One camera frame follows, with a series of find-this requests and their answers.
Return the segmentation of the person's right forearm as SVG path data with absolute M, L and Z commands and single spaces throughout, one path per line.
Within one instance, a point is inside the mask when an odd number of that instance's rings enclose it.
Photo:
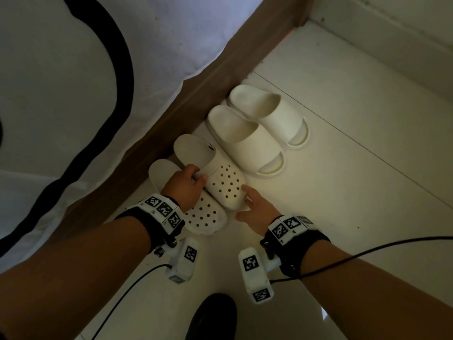
M 453 308 L 361 259 L 304 278 L 348 340 L 453 340 Z

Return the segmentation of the person's left forearm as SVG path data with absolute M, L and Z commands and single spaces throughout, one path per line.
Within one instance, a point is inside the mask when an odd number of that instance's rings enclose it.
M 133 217 L 46 246 L 0 274 L 1 340 L 75 340 L 150 251 Z

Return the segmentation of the white perforated clog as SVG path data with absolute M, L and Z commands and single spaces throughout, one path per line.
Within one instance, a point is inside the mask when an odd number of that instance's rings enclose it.
M 153 187 L 158 191 L 164 188 L 169 179 L 181 169 L 170 160 L 159 159 L 148 169 Z M 223 207 L 204 189 L 198 202 L 190 211 L 184 213 L 185 227 L 196 235 L 210 236 L 221 230 L 227 223 Z
M 194 177 L 207 176 L 204 188 L 224 208 L 235 211 L 244 206 L 246 193 L 241 187 L 246 184 L 246 178 L 215 145 L 194 135 L 183 134 L 173 143 L 173 151 L 184 166 L 199 168 Z

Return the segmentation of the cream foam slide sandal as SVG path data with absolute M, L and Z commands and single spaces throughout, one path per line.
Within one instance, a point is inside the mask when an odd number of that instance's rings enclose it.
M 277 140 L 263 125 L 240 116 L 221 104 L 207 116 L 207 127 L 220 147 L 249 175 L 273 178 L 286 168 L 286 157 Z
M 309 141 L 306 119 L 278 93 L 241 84 L 232 89 L 227 103 L 246 119 L 263 125 L 284 148 L 301 149 Z

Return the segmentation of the person's black shoe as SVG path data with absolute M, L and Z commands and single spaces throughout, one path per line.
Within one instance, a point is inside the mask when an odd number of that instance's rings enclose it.
M 214 293 L 195 312 L 185 340 L 234 340 L 236 326 L 235 301 L 227 294 Z

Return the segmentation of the brown wooden bed frame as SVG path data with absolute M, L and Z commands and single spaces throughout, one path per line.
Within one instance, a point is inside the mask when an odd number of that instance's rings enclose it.
M 168 157 L 173 142 L 193 132 L 294 29 L 303 26 L 315 0 L 264 0 L 229 40 L 224 51 L 182 89 L 153 127 L 126 154 L 106 181 L 72 204 L 46 245 L 105 222 L 148 178 L 155 159 Z

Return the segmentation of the white bedsheet with black line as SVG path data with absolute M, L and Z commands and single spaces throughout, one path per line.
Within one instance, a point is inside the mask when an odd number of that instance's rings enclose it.
M 263 0 L 0 0 L 0 273 L 220 56 Z

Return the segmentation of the person's right hand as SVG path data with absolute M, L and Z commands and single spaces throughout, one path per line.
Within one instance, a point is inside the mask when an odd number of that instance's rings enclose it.
M 241 190 L 246 193 L 245 204 L 248 210 L 255 214 L 255 221 L 247 224 L 252 231 L 261 237 L 265 237 L 268 227 L 278 217 L 282 216 L 281 212 L 254 188 L 243 184 Z

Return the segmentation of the person's left hand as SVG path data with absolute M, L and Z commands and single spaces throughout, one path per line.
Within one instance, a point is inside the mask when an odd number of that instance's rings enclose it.
M 194 175 L 199 171 L 196 165 L 189 164 L 183 170 L 177 171 L 168 180 L 161 195 L 173 199 L 183 213 L 191 210 L 198 202 L 202 190 L 195 190 Z

